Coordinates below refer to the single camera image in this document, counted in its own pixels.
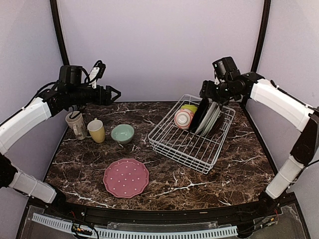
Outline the pink polka dot plate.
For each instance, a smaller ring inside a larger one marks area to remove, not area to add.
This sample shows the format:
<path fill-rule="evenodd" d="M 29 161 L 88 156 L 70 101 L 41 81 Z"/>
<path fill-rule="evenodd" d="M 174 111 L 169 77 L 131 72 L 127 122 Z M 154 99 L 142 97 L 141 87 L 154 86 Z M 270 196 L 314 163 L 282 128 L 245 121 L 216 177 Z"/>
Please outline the pink polka dot plate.
<path fill-rule="evenodd" d="M 149 184 L 146 166 L 132 158 L 111 163 L 104 172 L 103 183 L 107 192 L 117 198 L 132 198 L 141 194 Z"/>

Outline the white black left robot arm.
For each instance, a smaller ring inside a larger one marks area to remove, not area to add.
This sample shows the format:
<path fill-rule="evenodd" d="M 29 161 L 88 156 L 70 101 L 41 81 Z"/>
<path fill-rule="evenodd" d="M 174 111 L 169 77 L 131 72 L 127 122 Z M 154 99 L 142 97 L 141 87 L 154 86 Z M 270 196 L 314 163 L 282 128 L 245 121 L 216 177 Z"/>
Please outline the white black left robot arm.
<path fill-rule="evenodd" d="M 82 66 L 62 66 L 56 81 L 41 87 L 25 106 L 0 124 L 2 188 L 12 188 L 27 197 L 51 204 L 52 211 L 59 217 L 66 217 L 70 213 L 70 205 L 62 200 L 65 196 L 59 189 L 23 172 L 12 164 L 6 154 L 30 131 L 63 110 L 86 104 L 109 106 L 117 100 L 121 96 L 120 91 L 97 84 L 106 68 L 101 60 L 94 64 L 90 72 Z"/>

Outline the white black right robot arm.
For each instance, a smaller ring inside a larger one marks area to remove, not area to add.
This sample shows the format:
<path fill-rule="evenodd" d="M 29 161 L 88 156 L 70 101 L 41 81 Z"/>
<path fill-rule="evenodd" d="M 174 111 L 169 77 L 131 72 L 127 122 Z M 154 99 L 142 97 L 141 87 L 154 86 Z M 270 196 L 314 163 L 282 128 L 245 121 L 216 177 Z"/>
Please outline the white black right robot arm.
<path fill-rule="evenodd" d="M 282 116 L 300 132 L 288 159 L 260 193 L 254 206 L 257 215 L 265 216 L 273 211 L 278 199 L 298 176 L 315 164 L 314 157 L 319 149 L 319 110 L 256 72 L 240 73 L 230 56 L 214 61 L 212 66 L 215 80 L 203 82 L 201 98 L 212 99 L 219 106 L 227 105 L 231 100 L 253 100 Z"/>

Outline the cream patterned ceramic mug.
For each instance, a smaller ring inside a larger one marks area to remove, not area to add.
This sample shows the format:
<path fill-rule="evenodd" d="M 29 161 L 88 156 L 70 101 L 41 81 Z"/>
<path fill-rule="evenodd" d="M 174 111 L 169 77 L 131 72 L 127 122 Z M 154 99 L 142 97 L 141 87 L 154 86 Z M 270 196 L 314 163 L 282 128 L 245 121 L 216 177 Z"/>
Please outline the cream patterned ceramic mug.
<path fill-rule="evenodd" d="M 84 124 L 81 112 L 74 111 L 69 113 L 65 117 L 65 121 L 78 140 L 83 140 L 87 137 L 87 128 Z"/>

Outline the yellow ceramic cup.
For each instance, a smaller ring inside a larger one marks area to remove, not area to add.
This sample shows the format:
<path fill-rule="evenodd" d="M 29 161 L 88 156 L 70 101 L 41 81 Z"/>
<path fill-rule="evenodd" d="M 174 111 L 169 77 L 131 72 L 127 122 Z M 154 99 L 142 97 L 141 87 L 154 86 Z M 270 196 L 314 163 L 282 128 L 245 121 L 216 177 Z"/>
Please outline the yellow ceramic cup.
<path fill-rule="evenodd" d="M 90 121 L 87 130 L 96 143 L 102 143 L 105 140 L 105 129 L 103 122 L 97 118 Z"/>

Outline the light teal ceramic bowl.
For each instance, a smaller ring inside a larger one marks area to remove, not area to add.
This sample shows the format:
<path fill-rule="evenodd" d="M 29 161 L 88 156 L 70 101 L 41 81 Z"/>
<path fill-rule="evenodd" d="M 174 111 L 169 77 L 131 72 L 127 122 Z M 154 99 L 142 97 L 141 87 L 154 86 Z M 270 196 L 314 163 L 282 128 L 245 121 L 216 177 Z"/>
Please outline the light teal ceramic bowl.
<path fill-rule="evenodd" d="M 111 131 L 111 138 L 123 145 L 128 144 L 132 141 L 133 136 L 135 134 L 134 128 L 129 124 L 120 124 L 112 129 Z"/>

